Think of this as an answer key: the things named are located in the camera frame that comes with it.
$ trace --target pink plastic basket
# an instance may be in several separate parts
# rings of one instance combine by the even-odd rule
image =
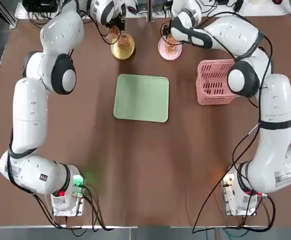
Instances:
[[[234,60],[203,60],[197,67],[196,93],[201,105],[229,104],[237,95],[227,84],[227,75]]]

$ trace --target green mat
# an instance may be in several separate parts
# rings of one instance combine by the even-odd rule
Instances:
[[[120,74],[113,115],[117,119],[165,123],[169,116],[169,80],[160,76]]]

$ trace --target floor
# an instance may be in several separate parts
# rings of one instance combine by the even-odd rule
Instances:
[[[13,12],[19,0],[1,0],[8,10]],[[0,57],[5,48],[10,29],[8,24],[0,19]],[[231,232],[233,235],[240,235],[241,232]],[[8,228],[0,229],[0,239],[5,240],[72,240],[76,237],[69,230],[58,230],[54,228]],[[104,232],[102,230],[92,233],[88,230],[81,237],[82,240],[205,240],[205,239],[230,239],[223,230],[217,230],[216,234],[213,230],[206,235],[205,232],[192,235],[190,228],[169,228],[169,227],[141,227],[138,229],[116,229],[112,232]],[[266,233],[250,232],[243,237],[245,240],[291,240],[291,228],[273,228]]]

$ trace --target brown table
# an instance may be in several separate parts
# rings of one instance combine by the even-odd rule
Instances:
[[[273,43],[274,69],[291,81],[291,17],[251,17]],[[195,81],[202,60],[229,59],[220,50],[183,46],[175,61],[158,53],[163,19],[129,19],[136,53],[116,60],[96,27],[84,25],[84,41],[74,50],[77,85],[68,96],[49,97],[48,138],[39,153],[73,164],[97,189],[107,226],[191,226],[206,196],[231,162],[238,141],[256,124],[257,109],[244,98],[229,105],[200,106]],[[15,83],[22,78],[24,57],[41,50],[39,31],[26,20],[12,30],[0,66],[0,157],[12,127]],[[167,77],[170,82],[166,123],[118,120],[113,116],[119,74]],[[251,160],[256,144],[243,161]],[[291,186],[273,193],[275,225],[291,227]],[[207,202],[198,226],[224,226],[220,189]],[[267,225],[264,209],[251,226]],[[36,201],[0,174],[0,226],[48,225]],[[69,220],[90,225],[91,210]]]

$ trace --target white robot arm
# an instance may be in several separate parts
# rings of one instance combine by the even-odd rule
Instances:
[[[230,90],[259,100],[269,61],[265,51],[258,48],[264,34],[236,16],[223,16],[204,28],[196,27],[201,20],[196,4],[196,0],[173,3],[174,18],[168,27],[173,38],[200,48],[227,49],[236,57],[227,76]],[[255,157],[238,165],[241,174],[232,168],[227,176],[227,182],[231,182],[227,190],[228,199],[232,199],[229,200],[231,215],[246,214],[247,192],[272,193],[291,184],[291,86],[285,75],[272,71],[271,64],[261,90],[260,139]],[[250,208],[256,206],[256,198],[255,195]]]
[[[23,78],[15,85],[12,137],[9,149],[0,159],[0,172],[10,180],[10,165],[17,185],[35,194],[51,194],[52,206],[59,211],[75,207],[74,179],[81,176],[75,166],[48,160],[36,153],[47,138],[48,97],[50,92],[67,95],[75,88],[76,71],[69,54],[84,37],[80,7],[86,9],[89,3],[96,20],[105,24],[116,17],[118,2],[66,0],[60,14],[41,29],[43,52],[29,53]]]

